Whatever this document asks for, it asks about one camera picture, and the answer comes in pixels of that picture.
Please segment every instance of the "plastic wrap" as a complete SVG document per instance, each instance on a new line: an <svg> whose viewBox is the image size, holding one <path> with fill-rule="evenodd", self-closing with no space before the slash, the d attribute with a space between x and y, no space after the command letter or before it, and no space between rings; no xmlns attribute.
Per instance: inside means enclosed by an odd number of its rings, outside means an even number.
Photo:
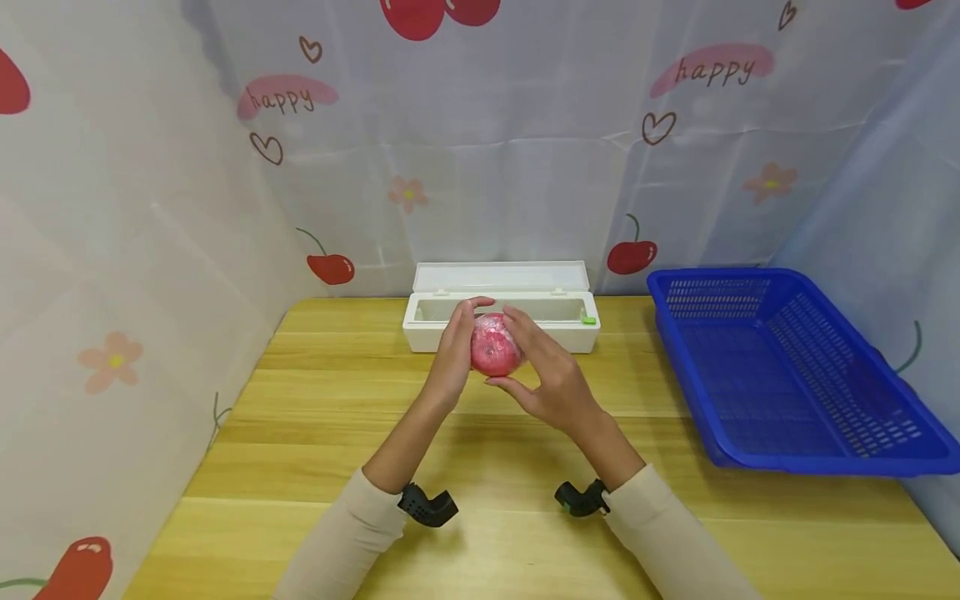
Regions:
<svg viewBox="0 0 960 600"><path fill-rule="evenodd" d="M503 323L503 313L489 313L473 322L470 364L487 377L505 377L523 364L523 350Z"/></svg>

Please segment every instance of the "blue plastic basket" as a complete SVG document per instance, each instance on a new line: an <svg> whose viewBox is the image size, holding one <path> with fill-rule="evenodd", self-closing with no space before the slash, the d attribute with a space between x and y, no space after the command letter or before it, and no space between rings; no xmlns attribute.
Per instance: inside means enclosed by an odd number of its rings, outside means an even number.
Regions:
<svg viewBox="0 0 960 600"><path fill-rule="evenodd" d="M960 472L960 444L806 276L680 269L647 282L715 465L886 477Z"/></svg>

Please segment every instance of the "pink oval print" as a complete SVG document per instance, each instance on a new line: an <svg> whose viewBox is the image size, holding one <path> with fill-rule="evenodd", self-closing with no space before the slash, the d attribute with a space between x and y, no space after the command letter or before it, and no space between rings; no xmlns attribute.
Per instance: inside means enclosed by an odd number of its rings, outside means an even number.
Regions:
<svg viewBox="0 0 960 600"><path fill-rule="evenodd" d="M685 81L698 81L707 87L745 85L753 75L765 77L773 72L774 54L759 44L705 46L667 67L650 87L650 97L662 96Z"/></svg>
<svg viewBox="0 0 960 600"><path fill-rule="evenodd" d="M313 112L316 104L332 105L339 98L337 90L320 80L302 75L267 75L244 88L237 103L237 116L249 121L262 108L275 108L284 115L301 110Z"/></svg>

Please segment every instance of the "box lid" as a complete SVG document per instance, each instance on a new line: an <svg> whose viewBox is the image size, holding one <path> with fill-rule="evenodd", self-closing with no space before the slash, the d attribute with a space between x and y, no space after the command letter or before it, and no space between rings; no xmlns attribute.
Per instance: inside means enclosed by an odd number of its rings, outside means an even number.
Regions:
<svg viewBox="0 0 960 600"><path fill-rule="evenodd" d="M414 292L586 291L590 287L582 260L533 262L421 262Z"/></svg>

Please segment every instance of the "cherry stem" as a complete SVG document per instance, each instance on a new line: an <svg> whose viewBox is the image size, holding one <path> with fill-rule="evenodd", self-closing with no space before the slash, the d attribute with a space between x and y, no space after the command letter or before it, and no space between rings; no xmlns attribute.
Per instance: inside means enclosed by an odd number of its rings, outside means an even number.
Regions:
<svg viewBox="0 0 960 600"><path fill-rule="evenodd" d="M627 216L630 218L631 221L634 222L634 227L636 227L636 233L634 233L634 242L639 242L640 241L640 221L638 221L636 217L630 214L629 212L627 213Z"/></svg>
<svg viewBox="0 0 960 600"><path fill-rule="evenodd" d="M297 231L300 231L300 232L302 232L302 233L306 233L307 235L309 235L310 237L312 237L312 238L313 238L313 241L317 242L317 246L320 246L320 252L323 252L323 253L324 253L324 256L326 256L326 250L324 250L324 245L320 243L320 240L318 240L317 237L316 237L313 233L310 233L310 232L307 231L306 229L301 229L301 228L294 228L294 229L296 229Z"/></svg>
<svg viewBox="0 0 960 600"><path fill-rule="evenodd" d="M32 577L24 577L23 579L11 579L9 581L0 582L0 589L2 588L12 588L14 586L37 586L43 588L47 585L47 580L45 579L34 579Z"/></svg>
<svg viewBox="0 0 960 600"><path fill-rule="evenodd" d="M914 321L913 328L917 331L917 345L913 347L913 354L910 354L910 358L906 359L906 362L900 365L899 369L894 369L894 372L899 373L913 364L917 357L920 356L920 348L924 345L924 334L920 331L920 322Z"/></svg>

